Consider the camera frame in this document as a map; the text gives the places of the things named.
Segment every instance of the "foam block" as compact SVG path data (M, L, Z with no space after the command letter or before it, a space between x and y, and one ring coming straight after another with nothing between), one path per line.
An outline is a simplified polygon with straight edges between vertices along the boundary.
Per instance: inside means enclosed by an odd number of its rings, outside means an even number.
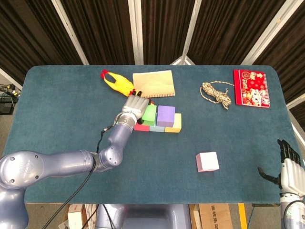
M182 127L182 116L180 113L175 113L175 120L172 127L166 127L164 132L179 133Z
M164 126L157 126L157 116L156 116L154 120L154 125L149 127L149 131L164 132L164 130L165 130Z
M149 125L140 125L138 123L135 124L134 126L134 130L137 130L137 131L149 131Z
M154 104L150 104L149 106L147 106L145 113L142 117L142 120L144 121L143 124L153 126L154 121L156 119L156 112L157 106L155 106Z
M215 171L219 169L216 152L199 153L196 156L198 172Z
M174 106L158 106L157 126L172 127L175 120Z

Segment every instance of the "blue tabletop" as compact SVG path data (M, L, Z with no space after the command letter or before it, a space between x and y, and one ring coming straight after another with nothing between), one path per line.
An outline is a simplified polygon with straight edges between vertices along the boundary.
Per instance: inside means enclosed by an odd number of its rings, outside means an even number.
M26 76L5 154L95 151L100 131L121 111L126 97L100 79L105 68L132 80L132 73L172 70L176 96L157 105L182 113L178 134L133 132L122 164L93 174L72 203L278 203L279 188L262 179L257 166L277 176L285 139L298 151L281 85L270 66L36 66ZM202 82L233 83L233 69L266 73L270 108L237 106L234 88L217 84L232 99L229 110L203 99ZM107 132L102 146L107 146ZM197 171L195 156L216 151L220 169ZM26 202L61 203L86 175L47 178L27 188Z

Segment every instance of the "notebook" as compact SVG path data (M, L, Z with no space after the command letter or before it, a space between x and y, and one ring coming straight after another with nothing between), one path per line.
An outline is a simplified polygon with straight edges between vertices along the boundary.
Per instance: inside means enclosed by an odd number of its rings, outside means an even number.
M235 100L237 105L270 107L266 74L250 70L234 70Z
M134 88L136 91L142 91L142 97L154 98L175 96L171 70L151 73L134 73L132 77Z

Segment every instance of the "light blue block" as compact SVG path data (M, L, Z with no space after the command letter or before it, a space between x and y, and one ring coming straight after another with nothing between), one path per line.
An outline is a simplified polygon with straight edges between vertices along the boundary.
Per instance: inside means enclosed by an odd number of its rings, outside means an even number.
M153 132L164 132L165 127L164 126L157 126L157 116L158 113L156 113L156 117L154 120L154 126L149 126L149 131L153 131Z

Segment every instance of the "yellow rubber chicken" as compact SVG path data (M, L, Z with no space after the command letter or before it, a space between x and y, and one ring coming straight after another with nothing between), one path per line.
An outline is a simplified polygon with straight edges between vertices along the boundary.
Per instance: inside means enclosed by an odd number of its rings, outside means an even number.
M105 78L105 74L109 74L111 75L114 79L115 82L112 83L110 81L108 81ZM110 71L103 69L102 73L101 73L101 78L114 90L121 92L123 95L125 96L129 96L135 89L134 86L132 84L132 82L130 82L129 80L127 80L124 76L115 74L115 73L111 73Z

